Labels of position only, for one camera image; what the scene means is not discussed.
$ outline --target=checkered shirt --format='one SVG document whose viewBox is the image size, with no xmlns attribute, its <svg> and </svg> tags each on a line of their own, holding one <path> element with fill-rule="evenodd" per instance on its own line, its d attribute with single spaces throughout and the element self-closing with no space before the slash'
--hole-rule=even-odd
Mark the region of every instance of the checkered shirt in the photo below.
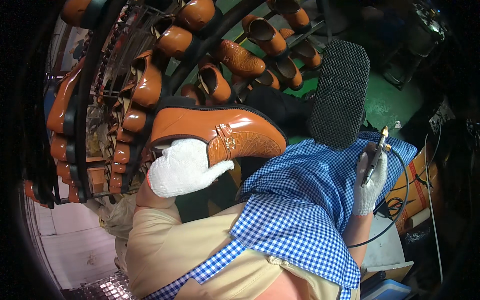
<svg viewBox="0 0 480 300">
<path fill-rule="evenodd" d="M 341 233 L 353 207 L 353 183 L 359 153 L 379 133 L 360 132 L 348 149 L 333 151 L 313 139 L 291 145 L 245 180 L 240 198 L 248 201 L 230 234 L 236 239 L 205 262 L 146 299 L 173 299 L 194 278 L 203 283 L 250 248 L 279 257 L 301 269 L 337 283 L 340 299 L 358 288 L 360 272 Z M 409 163 L 417 149 L 403 141 L 387 142 Z M 379 203 L 403 172 L 388 153 L 388 177 Z"/>
</svg>

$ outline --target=glove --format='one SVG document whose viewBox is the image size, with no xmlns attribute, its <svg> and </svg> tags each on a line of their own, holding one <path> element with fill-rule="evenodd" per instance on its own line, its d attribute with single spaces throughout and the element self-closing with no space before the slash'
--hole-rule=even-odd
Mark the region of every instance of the glove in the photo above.
<svg viewBox="0 0 480 300">
<path fill-rule="evenodd" d="M 382 151 L 372 177 L 365 187 L 361 187 L 365 171 L 373 160 L 375 147 L 376 144 L 370 142 L 359 155 L 357 163 L 357 178 L 353 185 L 352 214 L 356 216 L 368 215 L 375 209 L 375 201 L 380 195 L 387 180 L 387 155 Z"/>
<path fill-rule="evenodd" d="M 181 139 L 162 151 L 151 165 L 147 180 L 152 191 L 168 198 L 206 188 L 234 167 L 227 160 L 208 168 L 207 144 L 197 139 Z"/>
</svg>

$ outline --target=shoe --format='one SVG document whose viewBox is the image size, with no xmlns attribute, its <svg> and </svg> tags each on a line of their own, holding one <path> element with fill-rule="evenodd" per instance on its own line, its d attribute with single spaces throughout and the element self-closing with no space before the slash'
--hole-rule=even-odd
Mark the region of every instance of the shoe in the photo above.
<svg viewBox="0 0 480 300">
<path fill-rule="evenodd" d="M 73 27 L 94 30 L 106 11 L 104 6 L 109 3 L 108 0 L 68 0 L 63 6 L 60 18 Z"/>
<path fill-rule="evenodd" d="M 235 92 L 213 64 L 208 63 L 198 71 L 198 80 L 202 83 L 213 104 L 233 103 L 235 101 Z"/>
<path fill-rule="evenodd" d="M 278 61 L 276 69 L 285 78 L 285 83 L 293 91 L 301 90 L 303 87 L 303 79 L 300 70 L 297 68 L 293 60 L 288 57 L 286 60 Z"/>
<path fill-rule="evenodd" d="M 157 38 L 155 46 L 169 57 L 188 60 L 194 57 L 200 40 L 190 31 L 173 25 L 174 20 L 172 15 L 166 15 L 152 25 L 152 34 Z"/>
<path fill-rule="evenodd" d="M 55 133 L 50 144 L 50 154 L 58 160 L 67 161 L 67 138 Z"/>
<path fill-rule="evenodd" d="M 190 0 L 177 13 L 179 23 L 203 39 L 215 32 L 222 18 L 212 0 Z"/>
<path fill-rule="evenodd" d="M 287 39 L 295 33 L 291 29 L 282 28 L 280 29 L 280 34 L 283 36 L 284 39 Z M 301 41 L 295 47 L 293 47 L 291 52 L 291 56 L 295 56 L 301 59 L 301 61 L 303 61 L 303 63 L 309 69 L 318 68 L 320 66 L 320 63 L 322 62 L 322 58 L 320 57 L 317 49 L 310 45 L 310 43 L 306 40 Z"/>
<path fill-rule="evenodd" d="M 241 25 L 247 37 L 253 39 L 268 56 L 281 60 L 289 55 L 285 39 L 264 18 L 249 14 L 242 19 Z"/>
<path fill-rule="evenodd" d="M 121 187 L 123 184 L 123 175 L 121 173 L 112 172 L 110 175 L 110 181 L 108 183 L 108 190 L 114 194 L 121 193 Z"/>
<path fill-rule="evenodd" d="M 133 134 L 124 130 L 121 126 L 118 126 L 116 139 L 117 141 L 130 144 L 131 142 L 133 142 Z"/>
<path fill-rule="evenodd" d="M 130 99 L 143 107 L 153 107 L 166 87 L 163 86 L 162 72 L 152 63 L 152 51 L 146 51 L 135 58 L 130 70 L 137 82 Z"/>
<path fill-rule="evenodd" d="M 119 163 L 112 163 L 112 172 L 125 173 L 126 169 L 127 169 L 127 165 L 119 164 Z"/>
<path fill-rule="evenodd" d="M 139 133 L 144 128 L 146 120 L 147 114 L 136 105 L 136 102 L 131 101 L 121 126 L 130 132 Z"/>
<path fill-rule="evenodd" d="M 255 78 L 254 82 L 272 87 L 277 90 L 280 89 L 280 82 L 278 81 L 278 78 L 272 72 L 270 72 L 270 70 L 267 70 L 267 72 L 263 73 L 262 76 Z"/>
<path fill-rule="evenodd" d="M 205 94 L 194 84 L 186 84 L 182 86 L 180 95 L 195 99 L 195 105 L 205 105 Z"/>
<path fill-rule="evenodd" d="M 231 81 L 232 81 L 232 85 L 234 85 L 234 84 L 236 84 L 236 83 L 239 83 L 239 82 L 242 82 L 242 81 L 244 81 L 244 80 L 245 80 L 245 78 L 242 78 L 242 77 L 240 77 L 240 76 L 238 76 L 238 75 L 232 74 L 232 80 L 231 80 Z M 249 85 L 247 86 L 247 88 L 248 88 L 250 91 L 253 89 L 253 87 L 252 87 L 251 84 L 249 84 Z"/>
<path fill-rule="evenodd" d="M 80 198 L 78 197 L 78 188 L 73 185 L 70 185 L 68 188 L 68 202 L 80 203 Z"/>
<path fill-rule="evenodd" d="M 275 157 L 287 147 L 288 141 L 281 129 L 251 107 L 199 107 L 189 104 L 185 98 L 170 98 L 166 102 L 172 105 L 167 104 L 155 118 L 150 148 L 169 144 L 174 139 L 197 138 L 208 144 L 211 167 L 241 156 Z"/>
<path fill-rule="evenodd" d="M 126 165 L 130 160 L 130 146 L 128 144 L 117 142 L 113 162 Z"/>
<path fill-rule="evenodd" d="M 71 179 L 70 163 L 59 160 L 57 162 L 57 175 L 65 179 Z"/>
<path fill-rule="evenodd" d="M 224 39 L 215 51 L 215 58 L 235 75 L 257 78 L 265 72 L 265 63 L 239 44 Z"/>
<path fill-rule="evenodd" d="M 63 133 L 65 113 L 67 111 L 73 89 L 80 78 L 80 72 L 84 66 L 84 61 L 85 58 L 80 59 L 74 69 L 70 72 L 70 75 L 65 77 L 60 85 L 58 85 L 57 95 L 55 96 L 55 101 L 53 101 L 53 105 L 47 119 L 47 128 L 52 131 Z"/>
<path fill-rule="evenodd" d="M 267 5 L 281 14 L 295 33 L 304 34 L 312 28 L 307 13 L 295 0 L 268 0 Z"/>
</svg>

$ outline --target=shoe insole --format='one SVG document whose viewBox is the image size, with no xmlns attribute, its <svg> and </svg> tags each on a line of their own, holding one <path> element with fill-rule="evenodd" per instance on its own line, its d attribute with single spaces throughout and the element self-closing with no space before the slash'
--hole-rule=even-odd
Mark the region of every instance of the shoe insole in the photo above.
<svg viewBox="0 0 480 300">
<path fill-rule="evenodd" d="M 273 38 L 275 30 L 267 20 L 258 19 L 250 23 L 250 34 L 254 39 L 269 41 Z"/>
<path fill-rule="evenodd" d="M 306 40 L 299 42 L 292 51 L 308 58 L 314 58 L 316 55 L 315 49 Z"/>
<path fill-rule="evenodd" d="M 202 70 L 200 72 L 200 81 L 207 94 L 211 95 L 215 92 L 217 84 L 215 71 L 211 68 Z"/>
<path fill-rule="evenodd" d="M 273 84 L 273 77 L 270 72 L 264 72 L 260 77 L 256 78 L 255 81 L 263 85 L 271 86 Z"/>
<path fill-rule="evenodd" d="M 292 79 L 297 74 L 297 67 L 292 60 L 282 60 L 277 63 L 277 68 L 280 74 L 287 79 Z"/>
</svg>

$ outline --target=worker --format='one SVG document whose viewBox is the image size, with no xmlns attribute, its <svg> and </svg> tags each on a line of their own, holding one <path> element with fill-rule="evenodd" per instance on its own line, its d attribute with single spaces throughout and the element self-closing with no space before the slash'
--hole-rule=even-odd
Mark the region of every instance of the worker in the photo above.
<svg viewBox="0 0 480 300">
<path fill-rule="evenodd" d="M 259 98 L 279 108 L 264 113 L 281 129 L 288 123 L 282 118 L 295 118 L 289 112 L 305 111 L 294 107 L 293 97 Z M 360 299 L 367 246 L 348 246 L 368 240 L 376 203 L 403 171 L 381 153 L 361 187 L 379 137 L 360 132 L 343 151 L 307 139 L 269 160 L 243 157 L 238 204 L 187 223 L 175 197 L 208 187 L 234 163 L 209 167 L 204 141 L 175 140 L 136 195 L 126 254 L 132 293 L 176 300 Z M 416 153 L 403 141 L 389 143 L 407 162 Z"/>
</svg>

